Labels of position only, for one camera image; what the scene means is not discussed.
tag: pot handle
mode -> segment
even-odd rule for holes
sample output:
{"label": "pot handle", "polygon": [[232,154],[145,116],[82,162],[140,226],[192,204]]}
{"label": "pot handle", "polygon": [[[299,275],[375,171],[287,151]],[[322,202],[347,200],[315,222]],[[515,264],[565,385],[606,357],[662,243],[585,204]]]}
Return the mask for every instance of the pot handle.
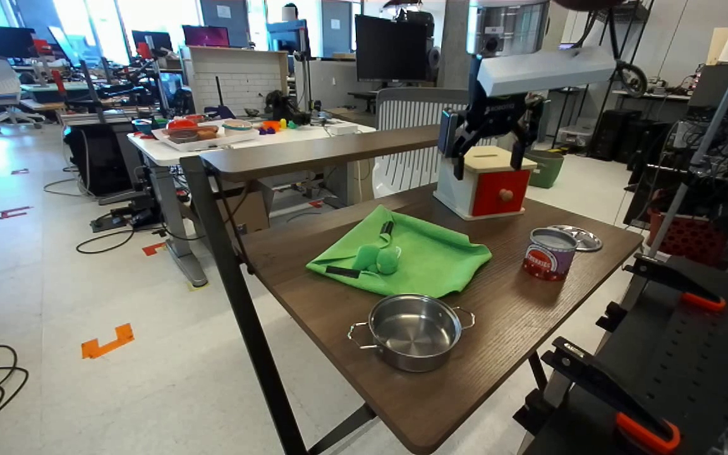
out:
{"label": "pot handle", "polygon": [[476,326],[476,313],[474,313],[474,310],[469,310],[469,309],[464,309],[464,307],[452,307],[452,309],[459,310],[466,331]]}
{"label": "pot handle", "polygon": [[357,331],[364,329],[364,326],[369,326],[369,322],[357,322],[357,324],[352,324],[352,326],[347,329],[347,339],[349,339],[352,343],[357,343],[361,351],[379,350],[376,343],[361,343],[361,341],[357,341]]}

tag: green cloth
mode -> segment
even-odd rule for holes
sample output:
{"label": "green cloth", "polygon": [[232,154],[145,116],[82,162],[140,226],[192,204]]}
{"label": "green cloth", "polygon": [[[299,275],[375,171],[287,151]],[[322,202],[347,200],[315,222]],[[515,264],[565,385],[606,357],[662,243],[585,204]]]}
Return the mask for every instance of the green cloth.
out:
{"label": "green cloth", "polygon": [[[369,269],[361,271],[359,279],[349,279],[326,271],[330,266],[354,269],[364,246],[387,247],[381,228],[390,221],[395,222],[390,247],[399,255],[397,274],[381,275]],[[491,251],[481,243],[470,243],[464,233],[376,208],[306,269],[379,295],[422,293],[442,299],[464,291],[488,261]]]}

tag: gray floor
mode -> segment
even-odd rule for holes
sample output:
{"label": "gray floor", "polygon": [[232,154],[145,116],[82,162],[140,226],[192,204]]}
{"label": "gray floor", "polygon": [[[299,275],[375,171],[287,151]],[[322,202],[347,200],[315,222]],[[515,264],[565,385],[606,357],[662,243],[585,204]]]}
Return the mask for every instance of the gray floor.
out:
{"label": "gray floor", "polygon": [[[167,253],[145,255],[145,246],[160,243],[149,233],[108,255],[79,255],[90,221],[107,208],[44,192],[71,178],[67,165],[59,127],[0,137],[0,209],[28,208],[0,221],[0,343],[12,343],[31,369],[25,391],[0,411],[0,455],[280,453],[207,253],[199,247],[207,289],[191,289]],[[618,222],[624,180],[622,165],[569,157],[560,185],[528,198]],[[79,192],[74,181],[57,189]],[[274,295],[249,281],[299,424],[316,443],[361,399]],[[560,334],[598,347],[594,319],[624,286],[628,275],[615,274]],[[82,360],[83,341],[108,341],[119,324],[134,326],[133,343]],[[532,386],[528,369],[519,369],[440,453],[519,453],[527,433],[510,415]],[[333,453],[404,447],[373,422]]]}

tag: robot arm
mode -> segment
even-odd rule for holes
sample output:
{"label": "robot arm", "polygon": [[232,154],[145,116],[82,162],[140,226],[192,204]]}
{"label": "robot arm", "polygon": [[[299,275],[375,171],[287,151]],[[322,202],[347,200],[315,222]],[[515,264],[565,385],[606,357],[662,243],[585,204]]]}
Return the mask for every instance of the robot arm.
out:
{"label": "robot arm", "polygon": [[505,59],[476,59],[466,114],[445,111],[438,149],[455,159],[464,180],[466,154],[488,137],[515,135],[514,170],[521,170],[524,151],[534,144],[542,103],[528,102],[528,90],[560,87],[604,83],[615,71],[615,59],[600,47],[569,47]]}

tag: metal pot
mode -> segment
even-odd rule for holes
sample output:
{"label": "metal pot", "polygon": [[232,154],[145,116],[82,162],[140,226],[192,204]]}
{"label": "metal pot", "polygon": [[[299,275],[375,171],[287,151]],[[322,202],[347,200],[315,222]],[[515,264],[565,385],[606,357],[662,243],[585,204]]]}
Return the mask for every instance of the metal pot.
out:
{"label": "metal pot", "polygon": [[[373,350],[399,372],[432,372],[445,363],[466,329],[476,326],[476,313],[459,310],[427,295],[390,295],[379,302],[366,322],[349,326],[347,339],[359,350]],[[361,343],[357,331],[369,326],[373,343]]]}

